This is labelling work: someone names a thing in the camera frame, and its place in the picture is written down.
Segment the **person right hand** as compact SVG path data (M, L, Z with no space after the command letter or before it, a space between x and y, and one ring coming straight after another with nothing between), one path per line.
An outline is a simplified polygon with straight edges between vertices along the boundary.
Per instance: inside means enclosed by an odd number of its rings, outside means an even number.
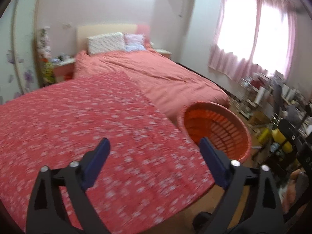
M288 213L290 208L295 204L296 201L296 182L301 173L301 170L296 170L291 173L290 180L287 186L287 190L284 193L284 197L281 201L282 210L284 214Z

